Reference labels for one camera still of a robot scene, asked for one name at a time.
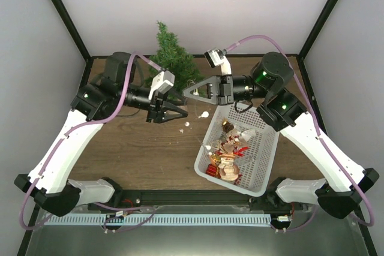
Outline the wooden snowman ornament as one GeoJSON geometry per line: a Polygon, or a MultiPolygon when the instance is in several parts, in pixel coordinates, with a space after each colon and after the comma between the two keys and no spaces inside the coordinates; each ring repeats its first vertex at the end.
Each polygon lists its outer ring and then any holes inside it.
{"type": "Polygon", "coordinates": [[[222,180],[234,182],[239,177],[239,167],[235,164],[235,155],[220,155],[218,172],[222,180]]]}

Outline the red foil gift ornament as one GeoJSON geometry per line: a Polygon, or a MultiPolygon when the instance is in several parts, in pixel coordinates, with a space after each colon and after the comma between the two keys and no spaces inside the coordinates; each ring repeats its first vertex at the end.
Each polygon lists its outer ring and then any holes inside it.
{"type": "Polygon", "coordinates": [[[218,172],[218,167],[215,166],[215,165],[212,165],[212,164],[209,164],[206,168],[206,171],[205,173],[208,175],[208,176],[212,176],[212,177],[217,177],[219,172],[218,172]]]}

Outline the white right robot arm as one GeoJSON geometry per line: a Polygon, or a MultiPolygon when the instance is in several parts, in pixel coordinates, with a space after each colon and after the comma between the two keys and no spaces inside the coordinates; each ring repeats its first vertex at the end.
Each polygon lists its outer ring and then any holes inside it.
{"type": "Polygon", "coordinates": [[[366,193],[379,179],[378,172],[348,157],[320,129],[310,105],[289,92],[286,86],[297,76],[283,53],[263,55],[248,76],[234,76],[222,50],[209,50],[205,58],[211,67],[220,67],[221,74],[185,88],[185,97],[234,107],[243,100],[261,99],[256,109],[261,120],[295,144],[323,175],[314,181],[281,178],[266,195],[270,208],[279,210],[290,202],[314,204],[343,219],[364,203],[373,212],[366,193]]]}

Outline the small green christmas tree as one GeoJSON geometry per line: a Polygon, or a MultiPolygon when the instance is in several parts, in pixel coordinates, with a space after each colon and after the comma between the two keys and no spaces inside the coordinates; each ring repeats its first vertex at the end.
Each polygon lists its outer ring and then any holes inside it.
{"type": "Polygon", "coordinates": [[[157,21],[157,26],[158,49],[149,59],[173,73],[175,76],[173,88],[177,93],[182,94],[188,85],[203,80],[203,76],[193,56],[179,45],[178,36],[169,31],[167,25],[161,21],[157,21]]]}

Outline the white perforated plastic basket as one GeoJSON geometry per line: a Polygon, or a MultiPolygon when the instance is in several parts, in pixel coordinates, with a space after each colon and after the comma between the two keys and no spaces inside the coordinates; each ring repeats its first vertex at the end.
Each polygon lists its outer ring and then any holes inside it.
{"type": "Polygon", "coordinates": [[[277,143],[278,133],[261,120],[255,108],[238,113],[233,105],[218,106],[196,156],[194,169],[199,176],[212,183],[241,194],[260,197],[266,191],[277,143]],[[209,153],[217,151],[218,141],[224,138],[224,121],[234,125],[247,142],[247,149],[235,159],[240,178],[234,181],[221,180],[206,173],[210,164],[209,153]]]}

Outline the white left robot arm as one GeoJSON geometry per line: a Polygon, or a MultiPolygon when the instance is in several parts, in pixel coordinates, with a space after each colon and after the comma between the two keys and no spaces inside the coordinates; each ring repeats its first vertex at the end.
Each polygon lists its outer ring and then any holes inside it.
{"type": "Polygon", "coordinates": [[[104,124],[115,118],[123,106],[146,110],[147,122],[165,123],[187,117],[179,103],[167,100],[175,76],[149,59],[158,71],[150,88],[134,85],[138,56],[115,52],[106,59],[104,71],[81,87],[71,103],[59,135],[39,164],[28,174],[19,174],[14,183],[27,198],[55,216],[64,216],[75,207],[102,203],[109,210],[122,204],[122,188],[109,177],[96,181],[69,179],[85,147],[104,124]]]}

